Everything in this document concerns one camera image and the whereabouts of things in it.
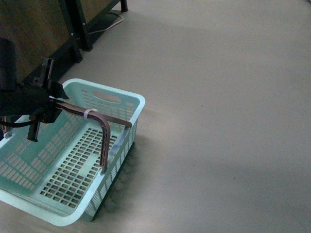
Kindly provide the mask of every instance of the light green basket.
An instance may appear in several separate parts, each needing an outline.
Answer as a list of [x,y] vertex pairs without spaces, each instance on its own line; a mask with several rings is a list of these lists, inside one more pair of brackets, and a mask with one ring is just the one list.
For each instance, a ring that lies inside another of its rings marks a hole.
[[[56,226],[91,221],[134,142],[143,96],[72,79],[63,84],[69,102],[130,121],[132,128],[109,123],[108,167],[99,158],[102,130],[92,121],[62,112],[41,124],[38,142],[28,128],[15,128],[0,141],[0,200]],[[18,122],[28,121],[22,116]]]

